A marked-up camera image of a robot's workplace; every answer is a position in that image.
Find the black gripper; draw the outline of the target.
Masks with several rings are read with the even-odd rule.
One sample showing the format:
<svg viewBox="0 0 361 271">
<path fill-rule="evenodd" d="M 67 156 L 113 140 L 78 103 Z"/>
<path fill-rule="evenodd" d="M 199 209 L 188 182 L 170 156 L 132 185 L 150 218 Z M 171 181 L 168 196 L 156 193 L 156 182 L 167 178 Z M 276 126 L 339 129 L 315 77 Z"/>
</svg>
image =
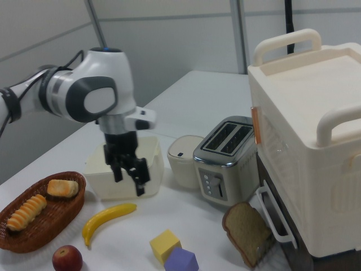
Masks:
<svg viewBox="0 0 361 271">
<path fill-rule="evenodd" d="M 136 157 L 137 147 L 136 132 L 105 134 L 105 162 L 112 167 L 115 182 L 123 180 L 122 168 L 125 168 L 135 184 L 136 195 L 142 196 L 145 193 L 145 185 L 151 178 L 147 160 Z"/>
</svg>

